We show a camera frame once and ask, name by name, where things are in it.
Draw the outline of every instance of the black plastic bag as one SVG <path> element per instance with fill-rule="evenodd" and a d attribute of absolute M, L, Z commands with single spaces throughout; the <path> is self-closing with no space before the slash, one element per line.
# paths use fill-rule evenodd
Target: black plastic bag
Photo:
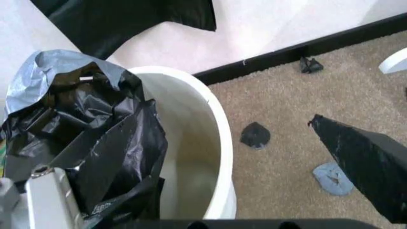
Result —
<path fill-rule="evenodd" d="M 81 52 L 108 58 L 164 21 L 216 30 L 211 0 L 31 0 Z"/>
<path fill-rule="evenodd" d="M 5 114 L 6 177 L 23 182 L 37 165 L 61 167 L 91 219 L 101 202 L 120 200 L 97 223 L 118 223 L 111 219 L 123 212 L 159 218 L 167 141 L 137 76 L 77 52 L 37 52 L 13 79 Z"/>
<path fill-rule="evenodd" d="M 407 148 L 316 114 L 309 124 L 359 191 L 391 223 L 407 223 Z"/>

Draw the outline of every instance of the black baseboard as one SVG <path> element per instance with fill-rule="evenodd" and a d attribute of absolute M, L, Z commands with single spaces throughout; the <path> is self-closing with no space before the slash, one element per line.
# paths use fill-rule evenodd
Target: black baseboard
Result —
<path fill-rule="evenodd" d="M 204 84 L 210 85 L 261 71 L 270 67 L 298 61 L 302 56 L 314 56 L 349 45 L 407 30 L 407 13 L 335 33 L 313 41 L 298 44 L 275 52 L 266 53 L 245 61 L 194 74 Z"/>

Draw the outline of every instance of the white bucket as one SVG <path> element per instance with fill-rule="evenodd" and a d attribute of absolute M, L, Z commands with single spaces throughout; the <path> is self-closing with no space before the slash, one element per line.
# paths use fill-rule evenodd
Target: white bucket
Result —
<path fill-rule="evenodd" d="M 208 87 L 166 67 L 129 70 L 154 98 L 168 140 L 162 219 L 234 219 L 233 148 L 226 115 Z"/>

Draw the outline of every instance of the blue plastic scrap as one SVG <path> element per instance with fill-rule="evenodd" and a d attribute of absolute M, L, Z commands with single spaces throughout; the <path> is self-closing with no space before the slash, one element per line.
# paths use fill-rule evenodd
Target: blue plastic scrap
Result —
<path fill-rule="evenodd" d="M 345 196 L 353 189 L 352 182 L 335 162 L 328 162 L 313 170 L 322 189 L 336 196 Z"/>

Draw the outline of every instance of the beige carpet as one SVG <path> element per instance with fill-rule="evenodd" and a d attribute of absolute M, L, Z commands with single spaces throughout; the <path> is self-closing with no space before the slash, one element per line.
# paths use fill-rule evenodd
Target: beige carpet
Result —
<path fill-rule="evenodd" d="M 357 189 L 336 197 L 320 188 L 312 170 L 333 159 L 306 124 L 319 113 L 407 145 L 407 72 L 378 69 L 405 47 L 402 32 L 319 55 L 325 66 L 319 73 L 301 74 L 294 62 L 210 86 L 232 129 L 238 218 L 349 218 L 403 228 L 391 225 Z M 254 121 L 272 133 L 257 151 L 239 142 Z"/>

